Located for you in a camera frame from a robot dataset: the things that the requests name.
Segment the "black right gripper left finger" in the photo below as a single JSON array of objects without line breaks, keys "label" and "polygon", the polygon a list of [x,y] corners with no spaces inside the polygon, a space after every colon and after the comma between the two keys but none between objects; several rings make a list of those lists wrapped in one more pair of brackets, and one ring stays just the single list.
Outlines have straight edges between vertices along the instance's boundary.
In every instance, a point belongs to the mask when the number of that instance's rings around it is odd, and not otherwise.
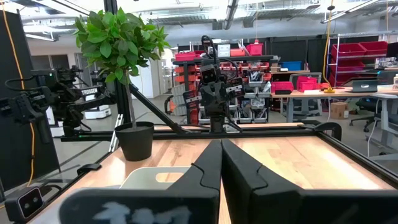
[{"label": "black right gripper left finger", "polygon": [[217,224],[222,145],[212,140],[170,187],[80,190],[58,212],[61,224]]}]

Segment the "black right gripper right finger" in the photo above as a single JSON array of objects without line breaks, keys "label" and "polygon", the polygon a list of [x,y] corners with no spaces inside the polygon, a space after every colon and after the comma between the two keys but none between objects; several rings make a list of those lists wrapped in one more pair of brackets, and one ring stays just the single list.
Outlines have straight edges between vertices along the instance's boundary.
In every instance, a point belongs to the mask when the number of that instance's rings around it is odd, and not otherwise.
[{"label": "black right gripper right finger", "polygon": [[232,224],[398,224],[398,190],[306,190],[222,140]]}]

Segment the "white plastic container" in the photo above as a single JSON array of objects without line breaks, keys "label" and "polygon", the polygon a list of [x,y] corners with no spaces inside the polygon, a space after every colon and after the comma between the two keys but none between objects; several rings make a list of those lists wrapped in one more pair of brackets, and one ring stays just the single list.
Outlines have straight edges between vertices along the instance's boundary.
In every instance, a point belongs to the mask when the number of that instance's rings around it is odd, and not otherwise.
[{"label": "white plastic container", "polygon": [[158,174],[166,173],[186,173],[190,166],[173,166],[173,167],[141,167],[132,171],[120,189],[128,190],[165,190],[169,188],[175,181],[161,182],[156,179]]}]

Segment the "black shelf with bins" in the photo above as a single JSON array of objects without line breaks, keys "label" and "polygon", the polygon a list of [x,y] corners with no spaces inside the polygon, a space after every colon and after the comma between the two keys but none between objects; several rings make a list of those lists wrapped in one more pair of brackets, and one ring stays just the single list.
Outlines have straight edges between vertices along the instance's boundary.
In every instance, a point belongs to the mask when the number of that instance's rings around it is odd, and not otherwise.
[{"label": "black shelf with bins", "polygon": [[[223,75],[232,77],[235,68],[227,59],[238,66],[239,77],[243,79],[242,96],[229,101],[231,119],[238,124],[267,123],[269,115],[269,98],[271,97],[270,63],[277,59],[275,55],[251,56],[242,39],[214,40],[216,53],[220,59],[220,69]],[[176,86],[172,88],[172,103],[175,108],[173,113],[184,109],[189,124],[210,124],[210,117],[206,115],[204,107],[199,100],[191,103],[184,102],[184,85],[191,97],[199,96],[201,60],[206,58],[204,46],[198,50],[177,53],[173,64],[176,66]]]}]

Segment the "red plastic bin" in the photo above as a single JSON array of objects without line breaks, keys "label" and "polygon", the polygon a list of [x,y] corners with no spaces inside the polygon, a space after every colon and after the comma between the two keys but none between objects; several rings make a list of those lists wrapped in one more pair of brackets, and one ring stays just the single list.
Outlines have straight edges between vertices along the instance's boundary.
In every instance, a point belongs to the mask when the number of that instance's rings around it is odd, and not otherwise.
[{"label": "red plastic bin", "polygon": [[247,49],[248,53],[249,53],[251,56],[260,56],[260,55],[263,55],[263,52],[262,52],[262,50],[263,50],[263,43],[248,44],[248,45],[246,46],[246,49]]},{"label": "red plastic bin", "polygon": [[306,90],[319,90],[319,82],[317,78],[299,76],[297,79],[297,90],[304,92]]},{"label": "red plastic bin", "polygon": [[271,92],[275,93],[276,91],[290,91],[294,90],[294,86],[292,82],[272,82],[271,83]]}]

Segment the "blue plastic bin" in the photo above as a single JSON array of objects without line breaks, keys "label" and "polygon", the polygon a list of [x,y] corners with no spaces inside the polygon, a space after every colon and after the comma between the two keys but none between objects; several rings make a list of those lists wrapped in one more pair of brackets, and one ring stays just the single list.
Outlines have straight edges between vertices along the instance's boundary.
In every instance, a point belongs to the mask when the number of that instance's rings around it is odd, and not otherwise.
[{"label": "blue plastic bin", "polygon": [[288,71],[298,71],[302,69],[302,61],[281,62],[280,66]]}]

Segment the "cardboard box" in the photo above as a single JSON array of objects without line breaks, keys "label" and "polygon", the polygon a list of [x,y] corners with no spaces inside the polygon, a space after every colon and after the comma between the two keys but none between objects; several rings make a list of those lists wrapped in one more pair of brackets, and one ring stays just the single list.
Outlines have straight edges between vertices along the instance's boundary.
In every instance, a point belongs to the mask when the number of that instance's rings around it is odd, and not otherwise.
[{"label": "cardboard box", "polygon": [[330,105],[331,119],[348,119],[349,109],[345,102],[335,102]]}]

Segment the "white floor box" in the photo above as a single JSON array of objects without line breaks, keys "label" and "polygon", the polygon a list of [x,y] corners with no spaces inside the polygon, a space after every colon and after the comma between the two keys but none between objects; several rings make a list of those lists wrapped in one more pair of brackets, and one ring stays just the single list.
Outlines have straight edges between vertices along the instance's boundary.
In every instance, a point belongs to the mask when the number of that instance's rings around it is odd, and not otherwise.
[{"label": "white floor box", "polygon": [[88,109],[84,112],[85,119],[103,119],[111,116],[111,108],[109,105],[102,105],[96,108]]}]

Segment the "black office chair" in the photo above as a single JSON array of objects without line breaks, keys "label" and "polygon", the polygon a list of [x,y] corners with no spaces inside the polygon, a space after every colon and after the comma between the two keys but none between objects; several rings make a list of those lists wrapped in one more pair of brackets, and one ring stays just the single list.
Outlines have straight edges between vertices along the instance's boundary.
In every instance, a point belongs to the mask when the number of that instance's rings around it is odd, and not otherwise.
[{"label": "black office chair", "polygon": [[358,106],[361,110],[373,112],[373,115],[352,119],[349,122],[349,125],[353,126],[353,123],[355,121],[366,121],[363,131],[365,133],[368,133],[368,127],[375,122],[375,115],[377,115],[378,112],[381,112],[382,110],[382,103],[379,103],[376,98],[361,98],[359,101],[356,102],[356,106]]}]

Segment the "gray laptop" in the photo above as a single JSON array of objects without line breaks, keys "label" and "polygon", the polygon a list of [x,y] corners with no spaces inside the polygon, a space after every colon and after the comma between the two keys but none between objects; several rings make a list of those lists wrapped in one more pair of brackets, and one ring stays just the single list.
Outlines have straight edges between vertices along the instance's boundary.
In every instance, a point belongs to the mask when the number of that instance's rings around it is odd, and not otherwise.
[{"label": "gray laptop", "polygon": [[377,92],[377,80],[357,80],[353,82],[352,92],[354,93],[374,93]]}]

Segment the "white desk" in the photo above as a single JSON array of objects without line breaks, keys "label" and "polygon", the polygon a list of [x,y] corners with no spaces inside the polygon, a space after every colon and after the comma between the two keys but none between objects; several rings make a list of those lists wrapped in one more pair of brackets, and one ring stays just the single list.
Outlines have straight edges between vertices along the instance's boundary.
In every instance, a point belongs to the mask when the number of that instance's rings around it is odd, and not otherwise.
[{"label": "white desk", "polygon": [[[398,96],[384,93],[373,93],[377,98],[374,125],[367,139],[367,157],[374,161],[398,161],[398,146],[392,145],[393,138],[398,138]],[[381,125],[381,140],[372,139],[377,123]],[[381,147],[378,156],[370,156],[369,144]]]}]

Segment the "black board panel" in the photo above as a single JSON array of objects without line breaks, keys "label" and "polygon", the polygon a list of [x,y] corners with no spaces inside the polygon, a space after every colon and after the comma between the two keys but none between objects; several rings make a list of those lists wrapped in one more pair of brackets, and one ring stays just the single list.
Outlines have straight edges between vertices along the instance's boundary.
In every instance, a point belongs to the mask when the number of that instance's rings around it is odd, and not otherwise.
[{"label": "black board panel", "polygon": [[[20,15],[0,10],[0,99],[18,95],[6,88],[6,80],[28,78],[32,69]],[[44,144],[36,126],[34,133],[34,166],[31,167],[30,125],[17,124],[12,117],[0,115],[0,179],[6,190],[27,183],[31,174],[38,178],[59,168],[53,141]]]}]

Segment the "black table end rail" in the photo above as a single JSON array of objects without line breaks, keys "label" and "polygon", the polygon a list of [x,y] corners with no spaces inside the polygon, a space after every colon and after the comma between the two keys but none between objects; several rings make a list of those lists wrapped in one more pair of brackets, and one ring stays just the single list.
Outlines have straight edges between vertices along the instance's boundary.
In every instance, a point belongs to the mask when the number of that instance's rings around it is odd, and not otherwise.
[{"label": "black table end rail", "polygon": [[161,124],[155,126],[154,140],[187,140],[187,139],[234,139],[234,138],[263,138],[285,136],[311,136],[315,134],[312,128],[302,123],[271,123],[271,124],[242,124],[241,133],[211,134],[208,126],[187,126],[185,134],[174,132],[170,127]]}]

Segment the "black diagonal frame brace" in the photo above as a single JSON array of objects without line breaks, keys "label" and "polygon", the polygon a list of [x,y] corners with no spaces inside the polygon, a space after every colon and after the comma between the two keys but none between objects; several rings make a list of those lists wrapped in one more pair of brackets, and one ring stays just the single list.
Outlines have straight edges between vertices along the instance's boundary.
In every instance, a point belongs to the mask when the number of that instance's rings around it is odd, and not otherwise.
[{"label": "black diagonal frame brace", "polygon": [[129,84],[129,90],[133,96],[135,96],[143,105],[145,105],[150,111],[152,111],[159,119],[161,119],[165,123],[166,126],[170,127],[175,133],[188,133],[187,130],[183,129],[179,124],[173,122],[160,109],[158,109],[155,104],[149,101],[135,85]]}]

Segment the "black table side rail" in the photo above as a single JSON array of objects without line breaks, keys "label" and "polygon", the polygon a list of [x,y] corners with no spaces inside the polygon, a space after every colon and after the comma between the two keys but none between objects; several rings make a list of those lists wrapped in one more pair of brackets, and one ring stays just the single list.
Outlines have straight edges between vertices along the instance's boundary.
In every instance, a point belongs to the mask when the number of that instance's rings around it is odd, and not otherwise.
[{"label": "black table side rail", "polygon": [[370,171],[372,174],[398,190],[398,175],[393,173],[393,171],[386,169],[376,162],[368,159],[364,155],[356,152],[354,149],[334,137],[331,137],[321,131],[314,131],[313,133],[320,139],[333,146],[336,150],[355,161],[355,163],[359,164],[361,167]]}]

